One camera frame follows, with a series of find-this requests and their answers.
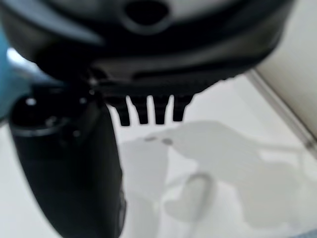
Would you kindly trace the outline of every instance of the black plastic housing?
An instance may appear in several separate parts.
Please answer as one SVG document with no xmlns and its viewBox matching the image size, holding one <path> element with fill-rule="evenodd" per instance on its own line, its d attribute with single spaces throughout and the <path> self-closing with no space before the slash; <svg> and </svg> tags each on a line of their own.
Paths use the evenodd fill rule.
<svg viewBox="0 0 317 238">
<path fill-rule="evenodd" d="M 9 125 L 43 213 L 63 238 L 117 238 L 126 203 L 107 107 L 89 96 L 27 100 Z"/>
</svg>

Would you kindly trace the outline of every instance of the blue object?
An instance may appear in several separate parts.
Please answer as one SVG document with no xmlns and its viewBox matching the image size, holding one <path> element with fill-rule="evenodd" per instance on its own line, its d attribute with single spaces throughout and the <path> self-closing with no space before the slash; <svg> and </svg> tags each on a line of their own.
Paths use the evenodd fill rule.
<svg viewBox="0 0 317 238">
<path fill-rule="evenodd" d="M 6 60 L 8 44 L 0 28 L 0 120 L 4 118 L 15 100 L 30 91 L 29 83 L 14 73 Z"/>
<path fill-rule="evenodd" d="M 317 231 L 309 232 L 297 237 L 292 237 L 292 238 L 317 238 Z"/>
</svg>

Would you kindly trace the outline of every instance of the black cylinder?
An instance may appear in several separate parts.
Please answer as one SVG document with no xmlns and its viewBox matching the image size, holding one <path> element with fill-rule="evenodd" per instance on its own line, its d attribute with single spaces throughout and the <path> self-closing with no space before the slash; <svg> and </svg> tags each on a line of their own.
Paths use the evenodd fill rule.
<svg viewBox="0 0 317 238">
<path fill-rule="evenodd" d="M 126 203 L 108 108 L 92 96 L 20 99 L 9 120 L 25 176 L 64 238 L 117 238 Z"/>
</svg>

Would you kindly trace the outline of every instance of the white surface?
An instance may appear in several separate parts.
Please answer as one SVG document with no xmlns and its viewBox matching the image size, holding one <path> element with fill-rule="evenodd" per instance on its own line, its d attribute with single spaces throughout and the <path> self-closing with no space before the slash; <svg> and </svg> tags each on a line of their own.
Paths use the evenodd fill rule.
<svg viewBox="0 0 317 238">
<path fill-rule="evenodd" d="M 286 238 L 317 227 L 317 162 L 248 79 L 197 96 L 184 123 L 116 121 L 122 238 Z M 0 236 L 57 238 L 0 130 Z"/>
<path fill-rule="evenodd" d="M 298 0 L 280 48 L 258 69 L 317 136 L 317 1 Z"/>
</svg>

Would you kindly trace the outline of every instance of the comb teeth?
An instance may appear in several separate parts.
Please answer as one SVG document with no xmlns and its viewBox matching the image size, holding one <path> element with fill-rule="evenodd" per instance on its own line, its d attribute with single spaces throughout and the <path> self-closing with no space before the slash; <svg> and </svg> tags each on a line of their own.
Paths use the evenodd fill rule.
<svg viewBox="0 0 317 238">
<path fill-rule="evenodd" d="M 165 114 L 169 98 L 170 95 L 153 96 L 155 122 L 157 125 L 165 124 Z M 147 96 L 131 96 L 130 99 L 138 113 L 140 124 L 148 124 L 149 117 Z M 192 102 L 192 100 L 193 95 L 174 96 L 173 121 L 183 121 L 186 107 Z M 126 97 L 106 97 L 106 103 L 116 108 L 122 126 L 130 126 L 130 114 Z"/>
</svg>

